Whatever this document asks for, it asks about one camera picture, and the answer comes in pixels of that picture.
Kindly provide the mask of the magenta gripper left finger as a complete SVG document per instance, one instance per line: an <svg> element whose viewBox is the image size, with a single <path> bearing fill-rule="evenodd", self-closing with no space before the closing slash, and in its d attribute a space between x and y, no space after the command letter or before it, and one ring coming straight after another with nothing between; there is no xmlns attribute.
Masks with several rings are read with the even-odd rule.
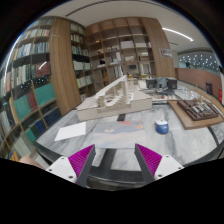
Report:
<svg viewBox="0 0 224 224"><path fill-rule="evenodd" d="M47 168L47 171L81 187L85 187L95 155L95 145L92 144L69 157L59 157Z"/></svg>

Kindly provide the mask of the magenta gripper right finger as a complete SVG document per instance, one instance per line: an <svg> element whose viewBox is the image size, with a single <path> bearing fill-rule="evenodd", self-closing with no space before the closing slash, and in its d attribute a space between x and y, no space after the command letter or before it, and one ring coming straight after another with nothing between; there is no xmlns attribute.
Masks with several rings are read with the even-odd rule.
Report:
<svg viewBox="0 0 224 224"><path fill-rule="evenodd" d="M134 153L146 184L183 169L183 166L172 156L160 155L140 144L135 145Z"/></svg>

